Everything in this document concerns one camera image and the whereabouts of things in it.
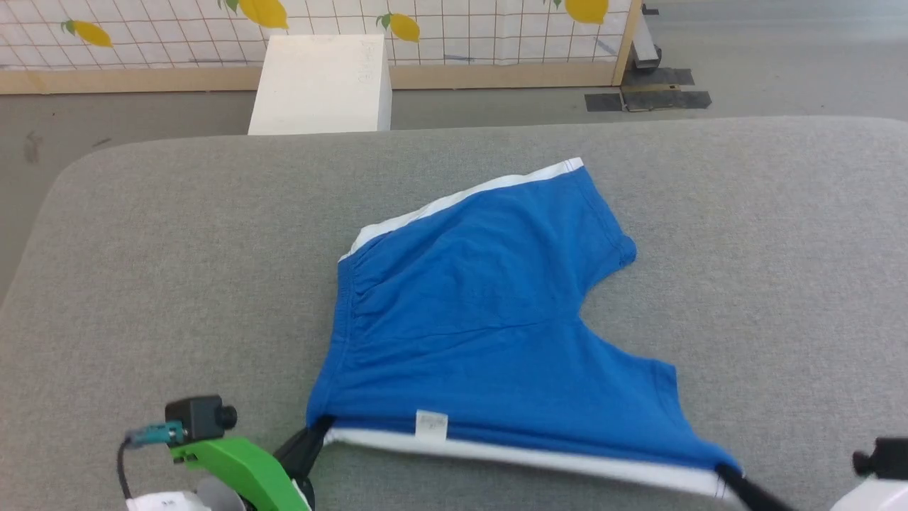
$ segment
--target lemon print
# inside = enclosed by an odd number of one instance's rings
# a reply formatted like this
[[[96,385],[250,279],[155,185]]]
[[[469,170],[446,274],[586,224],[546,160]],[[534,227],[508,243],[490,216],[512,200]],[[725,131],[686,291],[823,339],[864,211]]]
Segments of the lemon print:
[[[413,18],[407,15],[387,13],[384,16],[375,18],[375,25],[381,21],[381,25],[386,29],[391,27],[391,32],[404,41],[412,43],[419,42],[419,25],[413,21]]]
[[[555,7],[561,5],[561,0],[553,0]],[[565,0],[565,10],[579,23],[602,25],[606,21],[608,0]]]
[[[86,43],[95,45],[95,46],[108,46],[111,45],[111,37],[98,25],[92,25],[87,21],[77,21],[77,20],[68,20],[60,24],[60,28],[69,32],[72,35],[78,35],[82,37],[82,40]]]
[[[265,28],[289,28],[287,10],[283,8],[281,0],[223,0],[223,2],[234,13],[239,6],[250,21]],[[218,6],[221,6],[221,0],[218,0]]]

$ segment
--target cable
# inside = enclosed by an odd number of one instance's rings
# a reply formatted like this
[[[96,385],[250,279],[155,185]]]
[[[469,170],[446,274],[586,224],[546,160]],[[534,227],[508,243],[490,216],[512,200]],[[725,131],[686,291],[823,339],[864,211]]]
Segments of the cable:
[[[123,469],[123,452],[130,443],[129,437],[124,438],[120,448],[116,450],[116,476],[120,479],[120,489],[123,490],[123,498],[126,500],[133,498],[132,492],[129,491],[129,485],[126,483],[126,471]]]

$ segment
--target gray fabric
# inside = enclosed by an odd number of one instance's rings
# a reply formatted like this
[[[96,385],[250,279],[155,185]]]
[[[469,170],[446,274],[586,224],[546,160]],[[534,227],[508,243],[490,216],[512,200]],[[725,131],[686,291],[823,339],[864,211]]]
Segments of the gray fabric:
[[[589,295],[605,339],[676,364],[704,438],[803,509],[908,434],[908,125],[763,118],[217,137],[71,165],[0,311],[4,511],[117,509],[114,450],[220,393],[269,449],[301,426],[359,227],[580,155],[639,256]],[[136,494],[190,487],[161,447]],[[594,478],[330,446],[324,510],[705,509]]]

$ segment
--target white box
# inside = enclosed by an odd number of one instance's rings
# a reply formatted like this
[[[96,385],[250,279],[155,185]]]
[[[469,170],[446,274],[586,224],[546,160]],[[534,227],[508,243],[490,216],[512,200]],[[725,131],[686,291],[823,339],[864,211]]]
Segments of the white box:
[[[384,35],[272,35],[249,135],[387,131]]]

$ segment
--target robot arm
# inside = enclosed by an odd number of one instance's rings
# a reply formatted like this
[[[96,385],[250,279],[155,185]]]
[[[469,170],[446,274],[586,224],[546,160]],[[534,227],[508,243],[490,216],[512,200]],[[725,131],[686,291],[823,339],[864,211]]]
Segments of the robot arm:
[[[225,430],[236,425],[237,415],[219,396],[175,401],[167,405],[164,415],[167,422],[128,433],[118,452],[117,471],[130,511],[314,509],[309,473],[334,417],[321,417],[272,455],[245,438],[223,437]],[[123,473],[123,451],[150,444],[167,444],[174,463],[206,469],[217,478],[215,485],[209,485],[215,491],[203,492],[200,486],[198,495],[166,492],[132,498]],[[868,478],[832,511],[908,511],[908,437],[877,438],[873,453],[854,453],[853,464],[858,476]],[[750,511],[795,511],[731,466],[718,466],[716,472]]]

